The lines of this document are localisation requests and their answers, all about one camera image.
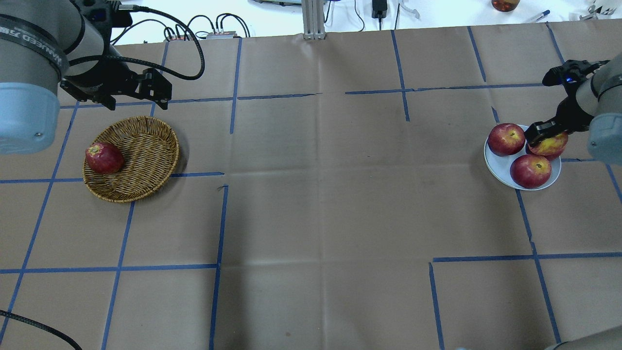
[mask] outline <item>blue pen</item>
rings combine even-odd
[[[546,16],[548,16],[550,14],[549,10],[546,10],[542,13],[538,13],[537,15],[531,17],[530,19],[526,20],[525,23],[536,23],[537,21],[545,18]]]

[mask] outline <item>white bowl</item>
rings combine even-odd
[[[527,130],[527,127],[524,125],[519,125],[523,130]],[[553,184],[553,182],[555,182],[557,180],[557,178],[559,177],[559,173],[561,173],[562,171],[562,160],[561,158],[557,157],[555,159],[553,159],[550,162],[550,166],[551,166],[551,173],[550,173],[550,178],[547,182],[545,182],[542,186],[540,187],[536,187],[536,188],[525,188],[522,187],[521,185],[517,184],[513,179],[512,176],[509,174],[509,168],[512,165],[512,162],[514,162],[514,160],[524,154],[527,154],[527,152],[525,152],[525,147],[523,147],[520,152],[516,153],[516,154],[512,154],[510,156],[498,156],[496,154],[494,154],[491,150],[490,147],[488,147],[488,138],[486,138],[486,142],[484,142],[484,160],[486,161],[486,165],[488,166],[488,170],[490,170],[491,173],[493,173],[493,175],[497,178],[497,180],[503,182],[505,185],[511,187],[511,188],[515,188],[515,189],[522,189],[525,191],[538,191],[539,189],[545,189],[547,187],[549,187],[550,185]]]

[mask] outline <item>metal frame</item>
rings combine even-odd
[[[302,0],[302,22],[305,39],[324,39],[324,0]]]

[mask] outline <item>red apple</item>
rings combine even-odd
[[[503,123],[495,126],[488,135],[488,147],[498,156],[518,153],[525,145],[525,133],[516,124]]]
[[[544,185],[550,178],[551,165],[548,159],[536,154],[524,154],[514,160],[509,174],[517,184],[525,188]]]
[[[95,142],[86,149],[86,162],[96,173],[113,174],[121,169],[125,160],[115,145]]]
[[[546,138],[542,140],[536,147],[527,145],[527,153],[537,154],[539,156],[545,156],[546,159],[552,161],[559,157],[566,149],[568,143],[568,133],[565,131],[555,137]]]

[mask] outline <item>wicker basket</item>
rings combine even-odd
[[[179,159],[175,131],[150,116],[118,121],[93,142],[114,144],[125,159],[121,170],[114,174],[98,174],[84,160],[84,183],[91,193],[109,202],[131,202],[153,194],[169,179]]]

